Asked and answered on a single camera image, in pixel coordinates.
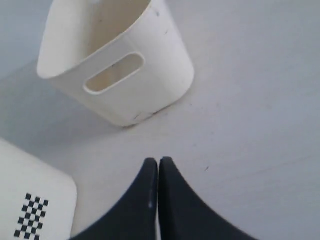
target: checkerboard pattern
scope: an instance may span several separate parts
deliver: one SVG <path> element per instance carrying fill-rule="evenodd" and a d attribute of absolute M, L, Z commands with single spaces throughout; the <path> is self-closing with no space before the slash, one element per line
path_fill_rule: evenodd
<path fill-rule="evenodd" d="M 43 220 L 46 217 L 46 209 L 49 201 L 27 193 L 25 204 L 22 207 L 23 217 L 19 217 L 19 230 L 14 232 L 18 239 L 40 240 L 39 230 L 43 228 Z"/>

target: gray surface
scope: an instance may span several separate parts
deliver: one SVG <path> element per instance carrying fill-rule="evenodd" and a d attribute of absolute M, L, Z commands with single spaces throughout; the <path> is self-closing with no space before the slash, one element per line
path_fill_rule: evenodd
<path fill-rule="evenodd" d="M 170 0 L 196 68 L 177 104 L 111 126 L 36 77 L 0 81 L 0 137 L 70 174 L 73 232 L 101 217 L 145 157 L 172 156 L 213 209 L 262 240 L 320 236 L 320 2 Z"/>

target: handle cutout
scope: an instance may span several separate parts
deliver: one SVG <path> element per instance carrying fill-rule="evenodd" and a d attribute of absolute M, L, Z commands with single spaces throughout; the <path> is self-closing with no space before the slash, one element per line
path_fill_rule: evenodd
<path fill-rule="evenodd" d="M 85 83 L 85 90 L 90 94 L 99 94 L 105 89 L 136 73 L 144 65 L 144 59 L 136 54 L 130 54 L 113 64 L 94 78 Z"/>

